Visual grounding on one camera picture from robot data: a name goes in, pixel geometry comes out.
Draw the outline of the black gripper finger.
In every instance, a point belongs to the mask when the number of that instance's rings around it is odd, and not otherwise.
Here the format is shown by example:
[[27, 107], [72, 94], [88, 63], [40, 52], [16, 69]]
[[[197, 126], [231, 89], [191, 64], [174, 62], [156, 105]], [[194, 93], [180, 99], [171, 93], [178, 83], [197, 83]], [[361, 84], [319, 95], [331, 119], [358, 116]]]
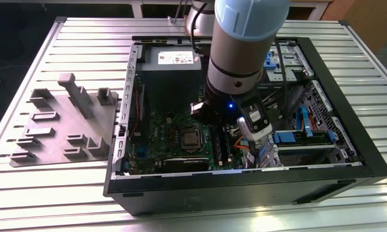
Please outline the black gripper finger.
[[191, 104], [191, 117], [201, 123], [213, 122], [214, 111], [206, 102], [198, 102]]

